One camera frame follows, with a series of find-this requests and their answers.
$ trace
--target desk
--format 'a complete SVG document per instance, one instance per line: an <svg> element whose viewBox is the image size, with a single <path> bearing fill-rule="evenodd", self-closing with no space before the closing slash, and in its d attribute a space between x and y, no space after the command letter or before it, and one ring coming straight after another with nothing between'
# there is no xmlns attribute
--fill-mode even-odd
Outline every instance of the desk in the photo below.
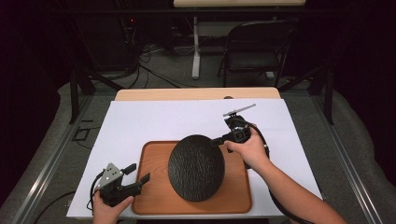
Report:
<svg viewBox="0 0 396 224"><path fill-rule="evenodd" d="M174 7L301 7L305 4L305 0L175 0ZM223 25L217 23L213 24L211 28L208 23L205 23L206 29L217 30L216 35L226 36L237 23L226 22ZM199 50L199 35L202 34L203 29L199 29L198 19L194 17L193 22L193 36L194 36L194 59L192 64L192 79L199 78L199 67L201 55Z"/></svg>
<svg viewBox="0 0 396 224"><path fill-rule="evenodd" d="M234 99L222 100L225 96L232 96ZM254 109L246 110L241 115L262 127L262 133L271 150L272 161L320 197L289 110L275 88L124 90L117 94L116 100L107 111L67 216L92 218L91 211L85 207L89 200L88 192L94 177L109 162L120 168L134 162L139 163L141 148L148 141L179 140L197 133L210 138L218 137L229 131L222 114L252 103L257 104ZM197 109L207 105L209 107L206 108L210 110ZM139 216L127 209L120 217L176 219L283 216L273 204L263 180L251 170L247 171L247 175L252 207L245 214ZM122 184L128 185L135 180L136 172L133 172L124 177Z"/></svg>

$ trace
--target chair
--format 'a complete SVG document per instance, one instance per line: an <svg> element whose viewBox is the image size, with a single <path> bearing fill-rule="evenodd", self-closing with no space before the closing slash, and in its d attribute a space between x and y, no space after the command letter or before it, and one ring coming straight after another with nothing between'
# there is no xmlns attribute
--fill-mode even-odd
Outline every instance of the chair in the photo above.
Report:
<svg viewBox="0 0 396 224"><path fill-rule="evenodd" d="M296 33L295 21L250 21L235 26L227 36L218 77L227 72L274 72L275 87L282 76L290 42Z"/></svg>

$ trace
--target brown wooden tray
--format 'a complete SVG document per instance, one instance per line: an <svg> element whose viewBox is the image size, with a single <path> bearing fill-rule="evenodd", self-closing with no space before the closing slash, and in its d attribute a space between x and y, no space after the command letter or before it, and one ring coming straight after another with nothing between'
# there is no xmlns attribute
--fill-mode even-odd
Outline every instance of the brown wooden tray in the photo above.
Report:
<svg viewBox="0 0 396 224"><path fill-rule="evenodd" d="M203 202L182 199L171 186L168 161L177 141L153 141L143 146L137 173L139 180L150 173L142 194L134 198L133 211L138 215L242 214L251 208L248 173L238 153L228 153L222 146L225 176L219 191Z"/></svg>

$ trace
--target hand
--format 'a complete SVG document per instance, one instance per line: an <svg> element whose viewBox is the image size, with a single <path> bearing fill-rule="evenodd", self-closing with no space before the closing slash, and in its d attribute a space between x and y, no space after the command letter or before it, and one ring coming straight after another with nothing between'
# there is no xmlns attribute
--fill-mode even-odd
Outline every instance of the hand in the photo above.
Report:
<svg viewBox="0 0 396 224"><path fill-rule="evenodd" d="M264 143L259 134L253 128L250 128L250 132L251 136L245 143L225 141L224 146L238 152L244 162L257 172L259 167L263 166L269 159L265 154Z"/></svg>
<svg viewBox="0 0 396 224"><path fill-rule="evenodd" d="M130 196L114 207L103 202L100 191L97 190L93 196L93 224L115 224L123 210L131 205L134 197Z"/></svg>

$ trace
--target gray floor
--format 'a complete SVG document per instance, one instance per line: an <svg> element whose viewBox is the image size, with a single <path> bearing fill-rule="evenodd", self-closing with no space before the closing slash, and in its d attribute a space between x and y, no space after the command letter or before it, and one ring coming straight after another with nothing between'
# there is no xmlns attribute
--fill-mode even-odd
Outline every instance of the gray floor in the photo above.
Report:
<svg viewBox="0 0 396 224"><path fill-rule="evenodd" d="M216 77L219 69L218 54L204 54L201 60L201 76L198 80L191 79L191 55L177 55L166 51L151 53L148 63L142 63L151 70L171 77L179 83L196 87L221 87L221 77ZM123 87L133 82L136 74L115 79ZM246 77L232 76L229 86L271 86L271 80L265 76L249 75ZM79 179L90 155L98 129L106 115L109 103L114 99L115 92L104 84L94 81L98 92L94 96L80 96L83 108L75 125L69 125L70 92L68 86L59 89L62 96L61 106L49 131L32 159L29 168L21 178L18 186L8 197L0 210L1 223L33 223L40 211L53 199L76 190ZM374 162L374 146L359 117L349 107L345 99L335 92L333 100L333 118L335 125L329 126L321 112L320 97L310 97L305 89L309 83L304 82L293 91L283 92L290 114L302 141L305 154L324 194L326 202L333 206L349 223L381 223L370 216L370 208L374 207L383 223L396 223L396 189L389 184L377 164ZM141 70L141 74L133 88L174 88L162 79ZM72 141L75 132L90 129L85 141L80 145ZM349 166L343 166L340 148L350 158ZM360 187L353 187L357 181L348 174L351 167L359 174ZM43 179L43 169L52 172L46 175L45 183L38 185L37 180ZM79 223L65 217L67 200L70 195L53 204L38 223ZM272 219L272 223L280 223L284 218Z"/></svg>

